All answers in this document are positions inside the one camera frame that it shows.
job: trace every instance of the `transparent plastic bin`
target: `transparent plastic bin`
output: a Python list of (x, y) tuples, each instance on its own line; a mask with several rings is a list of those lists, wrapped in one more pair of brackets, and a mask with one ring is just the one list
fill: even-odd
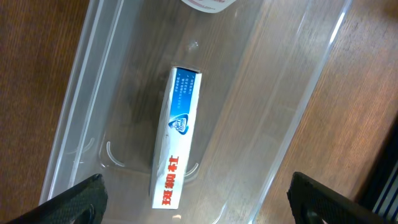
[[(40, 203), (101, 173), (103, 223), (252, 223), (350, 0), (92, 0)], [(179, 209), (151, 209), (150, 169), (172, 66), (203, 73)]]

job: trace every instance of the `toothpaste box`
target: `toothpaste box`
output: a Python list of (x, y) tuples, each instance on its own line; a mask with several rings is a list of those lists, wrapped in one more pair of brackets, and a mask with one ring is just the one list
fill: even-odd
[(171, 70), (157, 128), (150, 196), (152, 208), (177, 209), (197, 115), (201, 73)]

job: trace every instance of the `wooden table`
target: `wooden table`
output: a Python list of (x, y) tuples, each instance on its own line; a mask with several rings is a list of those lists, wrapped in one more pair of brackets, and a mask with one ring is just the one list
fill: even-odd
[[(0, 220), (38, 203), (86, 7), (0, 1)], [(285, 193), (296, 170), (359, 192), (398, 110), (397, 10), (393, 0), (353, 3), (259, 223), (292, 221)]]

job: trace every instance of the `blue label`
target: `blue label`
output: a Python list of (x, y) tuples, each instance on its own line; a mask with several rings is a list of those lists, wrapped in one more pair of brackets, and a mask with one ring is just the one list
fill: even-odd
[(180, 134), (186, 134), (189, 128), (188, 119), (195, 76), (195, 72), (183, 68), (178, 68), (175, 76), (169, 127), (176, 129)]

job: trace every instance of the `logo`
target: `logo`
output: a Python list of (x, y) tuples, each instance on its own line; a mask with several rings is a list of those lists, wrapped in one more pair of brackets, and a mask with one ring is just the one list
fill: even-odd
[(170, 128), (175, 128), (180, 134), (186, 134), (188, 131), (188, 114), (180, 114), (169, 122)]

